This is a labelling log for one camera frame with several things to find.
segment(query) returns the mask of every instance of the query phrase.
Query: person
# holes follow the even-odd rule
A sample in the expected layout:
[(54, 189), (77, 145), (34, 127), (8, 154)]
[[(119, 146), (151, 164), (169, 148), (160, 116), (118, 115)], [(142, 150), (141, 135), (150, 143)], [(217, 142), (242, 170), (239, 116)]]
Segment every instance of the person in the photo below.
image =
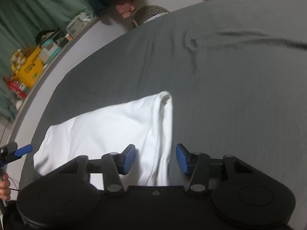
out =
[(10, 200), (11, 199), (11, 189), (10, 189), (9, 175), (4, 173), (2, 176), (2, 181), (0, 182), (0, 199)]

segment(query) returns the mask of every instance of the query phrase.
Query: yellow bag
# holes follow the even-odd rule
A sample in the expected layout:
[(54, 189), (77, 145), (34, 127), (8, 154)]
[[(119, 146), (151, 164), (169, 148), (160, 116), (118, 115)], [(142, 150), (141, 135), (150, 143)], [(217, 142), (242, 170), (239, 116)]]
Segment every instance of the yellow bag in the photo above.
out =
[(40, 51), (40, 47), (36, 47), (26, 63), (19, 71), (16, 71), (16, 75), (11, 79), (19, 79), (21, 83), (25, 83), (26, 86), (31, 88), (43, 72), (43, 62), (39, 58)]

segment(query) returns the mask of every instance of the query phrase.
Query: circular black disc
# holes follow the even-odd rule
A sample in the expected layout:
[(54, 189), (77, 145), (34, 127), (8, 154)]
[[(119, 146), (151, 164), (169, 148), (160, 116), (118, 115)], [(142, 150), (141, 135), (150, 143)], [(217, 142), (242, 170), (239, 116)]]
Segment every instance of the circular black disc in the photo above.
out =
[(17, 199), (18, 211), (36, 229), (57, 229), (82, 221), (99, 204), (99, 191), (91, 184), (59, 174), (25, 187)]
[(287, 222), (295, 208), (293, 193), (259, 174), (237, 174), (212, 193), (212, 203), (226, 219), (245, 227), (272, 227)]

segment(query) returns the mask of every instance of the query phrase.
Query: gray bedsheet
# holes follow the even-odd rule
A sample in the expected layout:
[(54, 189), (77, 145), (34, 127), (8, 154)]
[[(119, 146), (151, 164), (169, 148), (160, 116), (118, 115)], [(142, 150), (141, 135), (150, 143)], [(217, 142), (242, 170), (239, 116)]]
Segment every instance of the gray bedsheet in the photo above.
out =
[[(50, 125), (163, 90), (173, 150), (233, 154), (288, 186), (307, 214), (307, 0), (211, 0), (153, 20), (98, 50), (58, 85), (32, 140), (20, 187)], [(185, 181), (172, 152), (171, 185)]]

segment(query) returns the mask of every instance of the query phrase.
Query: white cloth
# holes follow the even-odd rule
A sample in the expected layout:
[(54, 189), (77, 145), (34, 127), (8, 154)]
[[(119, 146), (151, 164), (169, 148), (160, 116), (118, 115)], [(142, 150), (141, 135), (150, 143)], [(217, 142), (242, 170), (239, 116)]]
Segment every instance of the white cloth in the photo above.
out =
[[(110, 152), (121, 153), (129, 144), (136, 160), (124, 186), (166, 186), (172, 144), (172, 97), (168, 92), (125, 104), (108, 106), (50, 126), (38, 152), (34, 168), (46, 175), (80, 155), (99, 159)], [(102, 175), (91, 175), (91, 184), (103, 189)]]

